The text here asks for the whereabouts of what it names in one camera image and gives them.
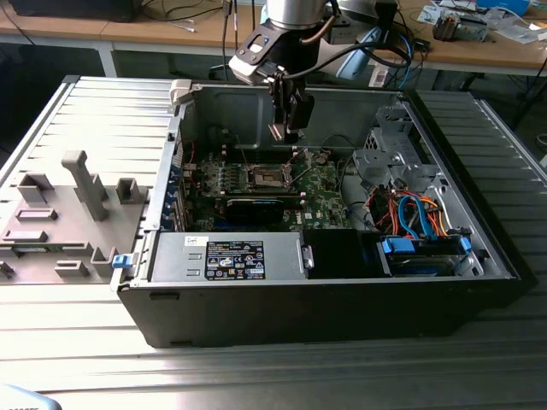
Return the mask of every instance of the wooden desk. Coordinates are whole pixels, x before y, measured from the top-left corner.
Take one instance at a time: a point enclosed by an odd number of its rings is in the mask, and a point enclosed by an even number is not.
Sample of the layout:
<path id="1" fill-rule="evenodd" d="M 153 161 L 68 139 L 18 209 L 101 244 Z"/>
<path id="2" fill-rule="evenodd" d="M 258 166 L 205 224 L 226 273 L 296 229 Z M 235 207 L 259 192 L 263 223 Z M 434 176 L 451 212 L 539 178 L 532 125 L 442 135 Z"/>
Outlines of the wooden desk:
<path id="1" fill-rule="evenodd" d="M 184 5 L 190 0 L 165 0 L 166 9 Z M 547 50 L 545 42 L 519 44 L 490 32 L 484 43 L 472 41 L 440 42 L 432 38 L 432 26 L 416 21 L 427 0 L 401 0 L 402 12 L 410 29 L 417 37 L 431 42 L 431 52 L 424 64 L 425 68 L 476 73 L 505 73 L 536 75 Z M 193 15 L 211 9 L 218 2 L 205 0 L 199 8 L 188 8 L 174 12 L 171 17 Z M 148 12 L 162 18 L 159 3 L 151 4 Z M 38 45 L 92 48 L 99 52 L 105 73 L 115 77 L 115 65 L 111 53 L 116 50 L 161 52 L 175 54 L 202 54 L 219 56 L 221 54 L 222 13 L 221 11 L 201 15 L 195 24 L 180 22 L 191 26 L 196 32 L 188 32 L 167 22 L 156 21 L 141 15 L 133 23 L 115 23 L 104 20 L 62 19 L 51 17 L 21 17 L 15 14 L 6 3 L 11 18 Z M 534 11 L 525 17 L 547 19 L 547 12 Z M 251 32 L 251 10 L 240 6 L 238 11 L 239 43 Z M 256 8 L 256 21 L 260 20 L 260 8 Z M 0 42 L 28 43 L 18 30 L 6 19 L 0 10 Z M 226 35 L 226 54 L 233 55 L 235 45 L 232 19 Z M 378 52 L 381 56 L 389 53 Z"/>
<path id="2" fill-rule="evenodd" d="M 180 5 L 180 0 L 165 0 L 165 7 L 169 9 L 175 5 Z M 194 15 L 214 7 L 218 7 L 218 2 L 207 2 L 199 8 L 191 8 L 174 12 L 170 17 L 176 18 L 184 15 Z M 256 24 L 260 22 L 261 9 L 255 9 Z M 149 11 L 150 15 L 163 18 L 159 12 L 159 7 L 155 6 Z M 221 10 L 200 15 L 193 20 L 196 24 L 179 22 L 181 26 L 193 27 L 196 32 L 188 32 L 182 28 L 172 26 L 169 23 L 151 20 L 141 15 L 133 23 L 114 23 L 110 22 L 101 33 L 103 40 L 110 41 L 130 41 L 135 43 L 153 43 L 153 44 L 176 44 L 190 45 L 198 47 L 222 46 L 222 26 L 223 14 Z M 251 7 L 238 7 L 238 42 L 241 44 L 252 32 Z M 228 30 L 226 32 L 226 46 L 233 48 L 235 46 L 235 36 L 233 30 L 232 18 L 228 21 Z"/>
<path id="3" fill-rule="evenodd" d="M 456 40 L 454 42 L 442 42 L 435 40 L 432 34 L 432 25 L 420 23 L 417 17 L 424 5 L 429 4 L 427 0 L 401 0 L 402 14 L 407 25 L 416 37 L 423 38 L 431 42 L 431 51 L 427 56 L 427 63 L 431 65 L 454 66 L 476 66 L 477 72 L 496 72 L 506 73 L 511 68 L 532 68 L 539 70 L 547 56 L 545 42 L 533 42 L 530 44 L 520 44 L 509 40 L 504 36 L 490 31 L 484 43 L 474 41 Z M 547 19 L 547 11 L 538 11 L 532 9 L 525 15 L 525 19 L 534 21 L 534 19 Z M 396 21 L 401 22 L 401 17 L 397 16 Z"/>

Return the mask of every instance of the blue latch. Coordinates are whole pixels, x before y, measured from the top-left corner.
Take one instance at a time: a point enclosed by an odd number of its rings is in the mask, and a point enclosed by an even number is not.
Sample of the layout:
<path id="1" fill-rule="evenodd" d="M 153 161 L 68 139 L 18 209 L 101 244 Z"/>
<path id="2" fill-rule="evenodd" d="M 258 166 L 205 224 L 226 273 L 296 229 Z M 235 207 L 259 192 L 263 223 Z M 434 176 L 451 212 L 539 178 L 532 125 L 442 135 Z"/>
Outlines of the blue latch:
<path id="1" fill-rule="evenodd" d="M 114 269 L 127 269 L 133 266 L 133 255 L 120 254 L 116 255 L 112 260 L 112 267 Z"/>
<path id="2" fill-rule="evenodd" d="M 471 252 L 471 241 L 469 240 L 468 237 L 463 237 L 460 239 L 460 245 L 462 246 L 463 248 L 463 251 L 468 254 L 469 252 Z"/>
<path id="3" fill-rule="evenodd" d="M 413 254 L 416 251 L 412 240 L 407 237 L 388 237 L 382 242 L 382 248 L 385 254 Z"/>

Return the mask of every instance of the power supply label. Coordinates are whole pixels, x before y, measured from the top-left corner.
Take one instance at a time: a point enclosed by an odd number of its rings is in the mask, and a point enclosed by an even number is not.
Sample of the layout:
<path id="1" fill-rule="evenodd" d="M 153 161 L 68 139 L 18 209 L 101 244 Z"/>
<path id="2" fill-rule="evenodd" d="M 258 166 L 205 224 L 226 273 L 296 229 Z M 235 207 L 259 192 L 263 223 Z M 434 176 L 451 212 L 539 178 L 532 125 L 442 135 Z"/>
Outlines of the power supply label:
<path id="1" fill-rule="evenodd" d="M 207 280 L 256 280 L 266 278 L 264 242 L 207 243 Z"/>

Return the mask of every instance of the sticker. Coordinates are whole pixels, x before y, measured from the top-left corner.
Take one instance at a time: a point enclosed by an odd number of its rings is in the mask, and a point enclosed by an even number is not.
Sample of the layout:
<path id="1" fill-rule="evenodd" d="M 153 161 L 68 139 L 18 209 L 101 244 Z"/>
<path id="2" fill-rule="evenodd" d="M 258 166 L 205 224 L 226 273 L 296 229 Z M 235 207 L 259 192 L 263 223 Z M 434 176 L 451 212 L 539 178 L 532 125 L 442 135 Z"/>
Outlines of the sticker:
<path id="1" fill-rule="evenodd" d="M 264 242 L 207 242 L 207 280 L 265 279 Z"/>
<path id="2" fill-rule="evenodd" d="M 185 246 L 207 246 L 209 237 L 185 237 Z"/>
<path id="3" fill-rule="evenodd" d="M 13 248 L 14 252 L 19 252 L 24 254 L 25 252 L 47 252 L 46 248 Z"/>

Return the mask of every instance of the desk clutter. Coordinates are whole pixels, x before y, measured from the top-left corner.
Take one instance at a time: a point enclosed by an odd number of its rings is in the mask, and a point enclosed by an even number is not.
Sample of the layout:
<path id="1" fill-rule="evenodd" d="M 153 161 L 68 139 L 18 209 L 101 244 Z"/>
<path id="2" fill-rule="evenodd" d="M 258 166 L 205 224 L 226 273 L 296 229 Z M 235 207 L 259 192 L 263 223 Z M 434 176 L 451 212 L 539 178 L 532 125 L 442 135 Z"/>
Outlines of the desk clutter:
<path id="1" fill-rule="evenodd" d="M 433 25 L 433 37 L 441 41 L 485 41 L 490 30 L 521 44 L 547 39 L 547 26 L 541 21 L 522 18 L 529 8 L 542 6 L 528 1 L 511 0 L 501 3 L 491 0 L 431 1 L 424 6 L 418 21 Z"/>

